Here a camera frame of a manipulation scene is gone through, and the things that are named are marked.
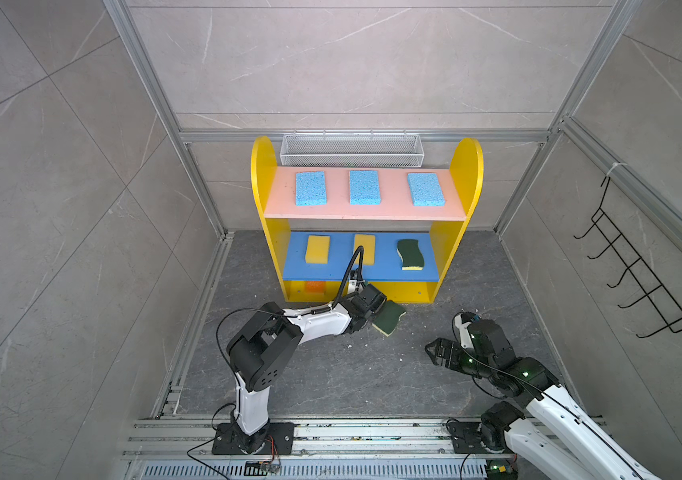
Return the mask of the yellow rectangular sponge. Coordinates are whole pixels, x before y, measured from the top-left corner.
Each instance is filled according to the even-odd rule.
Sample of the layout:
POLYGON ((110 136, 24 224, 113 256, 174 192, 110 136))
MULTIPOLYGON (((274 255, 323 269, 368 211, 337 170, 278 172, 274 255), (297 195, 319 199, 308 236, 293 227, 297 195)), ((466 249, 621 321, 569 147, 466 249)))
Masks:
POLYGON ((365 266, 375 264, 376 237, 370 234, 356 234, 354 236, 353 251, 358 247, 363 248, 362 258, 365 266))

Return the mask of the dark green wavy sponge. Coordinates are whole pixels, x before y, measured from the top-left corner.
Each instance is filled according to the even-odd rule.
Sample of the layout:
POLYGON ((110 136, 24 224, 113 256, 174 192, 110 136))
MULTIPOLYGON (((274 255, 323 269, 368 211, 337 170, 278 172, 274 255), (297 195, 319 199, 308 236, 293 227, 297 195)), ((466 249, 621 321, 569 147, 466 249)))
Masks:
POLYGON ((372 321, 372 326, 385 336, 390 336, 407 310, 400 304, 387 300, 372 321))
POLYGON ((425 259, 418 239, 400 239, 397 242, 396 249, 403 271, 420 271, 425 267, 425 259))

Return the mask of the light blue cellulose sponge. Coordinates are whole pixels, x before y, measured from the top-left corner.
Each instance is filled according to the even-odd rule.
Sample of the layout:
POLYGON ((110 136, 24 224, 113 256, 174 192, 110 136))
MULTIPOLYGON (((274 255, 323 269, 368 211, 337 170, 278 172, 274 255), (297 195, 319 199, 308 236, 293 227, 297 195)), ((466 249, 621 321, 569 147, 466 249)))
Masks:
POLYGON ((436 173, 408 173, 407 181, 415 207, 445 205, 445 197, 436 173))

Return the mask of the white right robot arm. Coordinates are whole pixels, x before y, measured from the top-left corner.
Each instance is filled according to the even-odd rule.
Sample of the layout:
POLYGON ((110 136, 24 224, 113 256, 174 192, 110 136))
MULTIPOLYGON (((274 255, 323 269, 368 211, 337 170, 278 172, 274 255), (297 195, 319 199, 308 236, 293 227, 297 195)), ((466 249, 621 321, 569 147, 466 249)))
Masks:
POLYGON ((503 399, 486 410, 479 442, 513 452, 551 479, 656 479, 585 413, 543 364, 519 357, 504 338, 469 336, 471 348, 438 338, 425 346, 433 364, 486 379, 503 399))

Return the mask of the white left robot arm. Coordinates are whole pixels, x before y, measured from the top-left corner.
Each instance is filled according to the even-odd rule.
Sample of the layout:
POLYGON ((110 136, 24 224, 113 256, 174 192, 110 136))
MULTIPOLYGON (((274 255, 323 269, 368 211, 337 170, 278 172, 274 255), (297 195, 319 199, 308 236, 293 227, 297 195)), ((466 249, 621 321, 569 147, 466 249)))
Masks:
POLYGON ((222 427, 214 451, 223 443, 236 452, 253 454, 273 438, 268 412, 272 384, 281 376, 298 347, 328 336, 355 333, 380 320, 393 303, 371 284, 345 296, 303 309, 283 309, 268 302, 253 311, 222 351, 235 379, 234 410, 222 427))

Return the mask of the orange sponge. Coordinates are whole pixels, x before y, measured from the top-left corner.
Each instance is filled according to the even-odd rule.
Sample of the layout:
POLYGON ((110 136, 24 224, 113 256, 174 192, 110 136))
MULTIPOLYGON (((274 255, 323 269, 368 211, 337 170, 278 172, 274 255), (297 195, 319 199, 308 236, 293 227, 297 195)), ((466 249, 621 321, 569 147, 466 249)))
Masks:
POLYGON ((306 281, 304 283, 304 291, 309 294, 324 294, 326 291, 325 281, 306 281))

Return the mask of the dark green wavy sponge front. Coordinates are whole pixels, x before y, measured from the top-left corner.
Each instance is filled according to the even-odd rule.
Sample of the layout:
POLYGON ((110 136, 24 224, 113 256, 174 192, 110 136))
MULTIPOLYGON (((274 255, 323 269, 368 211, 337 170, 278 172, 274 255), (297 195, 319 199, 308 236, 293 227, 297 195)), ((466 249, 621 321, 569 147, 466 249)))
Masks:
POLYGON ((425 267, 425 259, 418 239, 400 239, 397 242, 396 249, 403 271, 420 271, 425 267))

